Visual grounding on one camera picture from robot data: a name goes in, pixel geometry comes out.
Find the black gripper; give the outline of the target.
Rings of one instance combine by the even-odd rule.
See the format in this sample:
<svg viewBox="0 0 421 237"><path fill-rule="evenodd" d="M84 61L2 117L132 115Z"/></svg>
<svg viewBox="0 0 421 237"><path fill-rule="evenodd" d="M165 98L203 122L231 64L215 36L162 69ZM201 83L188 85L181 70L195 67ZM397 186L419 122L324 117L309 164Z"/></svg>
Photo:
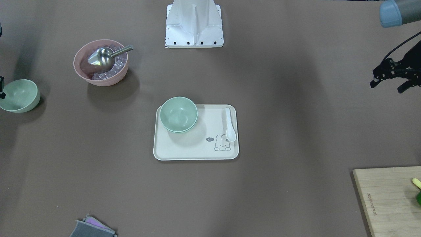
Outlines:
<svg viewBox="0 0 421 237"><path fill-rule="evenodd" d="M415 39L421 32L416 33L410 38L406 39L401 44L392 49L380 62L380 64L373 69L373 80L370 82L370 87L375 88L382 81L393 78L404 78L405 81L397 87L398 93L404 93L408 88L421 86L421 42L417 42L410 50L408 50L403 58L399 61L394 61L389 57L394 51Z"/></svg>

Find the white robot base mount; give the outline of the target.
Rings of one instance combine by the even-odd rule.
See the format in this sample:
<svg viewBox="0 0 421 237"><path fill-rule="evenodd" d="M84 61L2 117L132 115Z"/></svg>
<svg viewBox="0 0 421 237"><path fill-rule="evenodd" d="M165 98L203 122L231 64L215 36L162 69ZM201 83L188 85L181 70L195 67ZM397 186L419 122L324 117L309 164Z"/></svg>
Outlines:
<svg viewBox="0 0 421 237"><path fill-rule="evenodd" d="M220 5L213 0L175 0L166 8L165 47L219 48L224 45Z"/></svg>

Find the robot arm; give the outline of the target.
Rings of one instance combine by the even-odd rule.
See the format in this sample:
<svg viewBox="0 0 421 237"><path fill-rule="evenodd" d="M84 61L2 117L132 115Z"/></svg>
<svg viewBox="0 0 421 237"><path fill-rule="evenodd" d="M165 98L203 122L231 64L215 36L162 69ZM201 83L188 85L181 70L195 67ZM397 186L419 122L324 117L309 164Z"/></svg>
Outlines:
<svg viewBox="0 0 421 237"><path fill-rule="evenodd" d="M384 28L417 22L421 19L421 2L419 0L387 0L380 5L379 14L381 26ZM414 45L399 61L394 61L389 57L395 50L419 35L420 32L396 46L373 69L371 88L375 88L384 80L393 78L407 79L397 87L398 93L404 93L411 87L421 85L421 42Z"/></svg>

